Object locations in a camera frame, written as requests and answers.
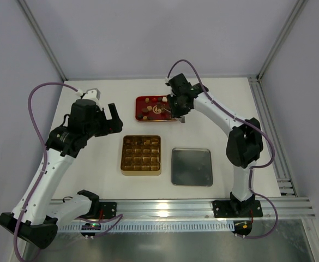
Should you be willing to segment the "metal tongs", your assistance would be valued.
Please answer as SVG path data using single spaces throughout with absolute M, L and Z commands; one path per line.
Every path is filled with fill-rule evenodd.
M 180 122 L 180 123 L 185 123 L 186 120 L 185 120 L 185 116 L 182 116 L 182 117 L 173 117 L 173 114 L 171 112 L 171 109 L 169 107 L 166 107 L 164 105 L 162 105 L 160 107 L 160 110 L 161 110 L 161 119 L 163 121 L 171 121 L 171 122 Z

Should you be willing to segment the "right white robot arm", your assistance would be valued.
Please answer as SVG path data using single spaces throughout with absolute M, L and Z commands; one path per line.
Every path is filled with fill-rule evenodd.
M 256 118 L 238 121 L 238 115 L 214 100 L 209 89 L 192 85 L 183 74 L 166 80 L 171 93 L 167 95 L 173 118 L 180 118 L 195 110 L 215 123 L 227 136 L 226 156 L 233 165 L 233 187 L 230 207 L 236 216 L 248 215 L 255 202 L 251 191 L 251 167 L 256 165 L 263 151 L 260 123 Z

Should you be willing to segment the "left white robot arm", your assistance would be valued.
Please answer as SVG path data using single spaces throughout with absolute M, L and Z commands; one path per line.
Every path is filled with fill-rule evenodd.
M 89 139 L 122 131 L 123 122 L 114 103 L 108 105 L 111 119 L 104 109 L 90 99 L 78 99 L 63 123 L 50 132 L 43 146 L 43 162 L 21 202 L 0 215 L 0 225 L 40 249 L 47 248 L 60 227 L 76 218 L 98 218 L 100 198 L 85 189 L 58 209 L 49 210 L 50 201 L 62 177 L 87 146 Z

